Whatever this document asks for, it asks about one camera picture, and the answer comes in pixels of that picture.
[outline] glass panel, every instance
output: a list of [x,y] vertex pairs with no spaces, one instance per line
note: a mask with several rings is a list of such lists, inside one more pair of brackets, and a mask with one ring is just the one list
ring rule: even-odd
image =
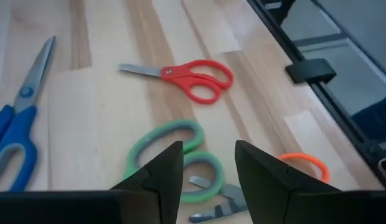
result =
[[386,0],[296,0],[283,10],[282,29],[306,58],[330,62],[337,77],[328,87],[386,149]]

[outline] red scissors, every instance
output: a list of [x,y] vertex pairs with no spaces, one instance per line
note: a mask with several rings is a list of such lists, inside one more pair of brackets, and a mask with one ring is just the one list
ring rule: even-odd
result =
[[[191,69],[197,66],[218,68],[226,74],[228,81],[221,82],[210,75],[191,72]],[[229,68],[213,60],[194,60],[184,65],[166,66],[160,69],[132,64],[120,64],[118,68],[122,71],[162,78],[164,81],[177,85],[196,103],[203,104],[215,103],[219,99],[222,89],[229,88],[233,83],[233,73],[229,70]],[[206,86],[210,88],[214,91],[214,97],[206,99],[195,96],[191,91],[193,86]]]

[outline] green scissors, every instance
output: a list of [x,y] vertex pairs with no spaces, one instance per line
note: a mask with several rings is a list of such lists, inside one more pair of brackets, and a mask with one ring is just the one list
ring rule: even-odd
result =
[[186,169],[187,166],[199,162],[206,163],[214,169],[215,179],[211,182],[211,186],[206,189],[201,189],[195,192],[182,191],[181,202],[203,202],[216,195],[224,184],[224,170],[219,160],[211,153],[204,151],[192,152],[204,142],[204,131],[197,122],[189,119],[170,121],[154,128],[151,132],[143,136],[128,153],[124,179],[133,175],[141,168],[138,163],[139,156],[154,141],[171,132],[185,129],[193,131],[194,137],[183,144],[184,168]]

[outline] scissor blade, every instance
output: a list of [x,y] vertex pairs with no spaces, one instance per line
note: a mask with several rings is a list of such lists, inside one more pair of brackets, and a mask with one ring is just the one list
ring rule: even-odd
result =
[[143,75],[151,75],[154,77],[161,76],[161,69],[133,64],[119,64],[118,69],[121,71],[133,72]]
[[210,210],[191,215],[189,217],[189,221],[192,223],[200,223],[216,218],[226,217],[247,210],[248,208],[245,201],[229,200],[228,202],[217,205]]
[[50,58],[53,54],[53,49],[56,41],[56,36],[49,38],[38,56],[32,64],[30,72],[27,74],[23,85],[20,87],[16,98],[14,99],[14,109],[18,113],[27,107],[33,105],[39,94],[39,89],[43,79],[45,78],[50,66]]
[[[203,188],[210,187],[211,184],[211,180],[198,176],[191,176],[189,178],[189,182]],[[220,189],[219,193],[229,199],[244,201],[242,189],[232,184],[224,184]]]

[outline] wooden table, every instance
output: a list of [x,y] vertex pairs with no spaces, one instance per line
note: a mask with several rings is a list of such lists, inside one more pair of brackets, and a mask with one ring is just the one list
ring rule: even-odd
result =
[[[51,35],[57,49],[31,133],[39,161],[28,190],[109,189],[121,180],[126,155],[141,136],[181,118],[202,125],[201,150],[220,159],[228,183],[238,184],[233,152],[235,141],[244,139],[274,156],[316,156],[339,189],[382,188],[310,87],[292,84],[285,72],[289,58],[244,0],[2,0],[0,109],[13,101]],[[194,103],[161,80],[117,71],[119,63],[161,67],[198,58],[218,60],[235,75],[213,105]],[[157,142],[142,163],[188,137],[175,133]],[[0,190],[11,184],[21,160],[19,154],[9,164]],[[312,165],[294,166],[319,176]],[[200,166],[187,173],[211,176]],[[178,223],[222,200],[182,204]],[[242,220],[250,220],[247,212],[214,223]]]

